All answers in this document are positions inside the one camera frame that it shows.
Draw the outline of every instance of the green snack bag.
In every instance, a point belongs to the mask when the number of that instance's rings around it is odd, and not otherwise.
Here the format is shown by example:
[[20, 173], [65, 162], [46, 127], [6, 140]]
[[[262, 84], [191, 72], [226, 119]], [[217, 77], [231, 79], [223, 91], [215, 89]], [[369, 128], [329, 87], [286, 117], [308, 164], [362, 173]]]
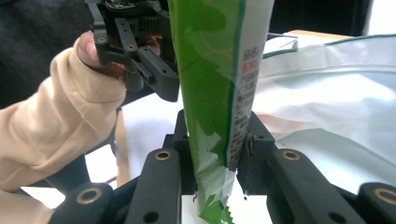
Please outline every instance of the green snack bag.
[[169, 0], [199, 216], [226, 206], [247, 132], [274, 0]]

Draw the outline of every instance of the person's arm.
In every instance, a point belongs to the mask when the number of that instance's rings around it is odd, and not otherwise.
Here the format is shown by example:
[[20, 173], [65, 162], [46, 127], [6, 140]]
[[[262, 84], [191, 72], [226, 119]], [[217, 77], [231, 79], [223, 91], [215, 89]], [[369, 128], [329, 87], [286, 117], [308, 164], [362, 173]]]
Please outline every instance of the person's arm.
[[[84, 38], [80, 41], [91, 41]], [[56, 173], [106, 139], [114, 127], [125, 95], [123, 83], [114, 78], [121, 70], [95, 68], [114, 77], [93, 71], [81, 61], [81, 53], [90, 56], [85, 44], [78, 49], [77, 42], [53, 59], [51, 77], [36, 94], [0, 110], [0, 223], [47, 222], [48, 208], [9, 192]]]

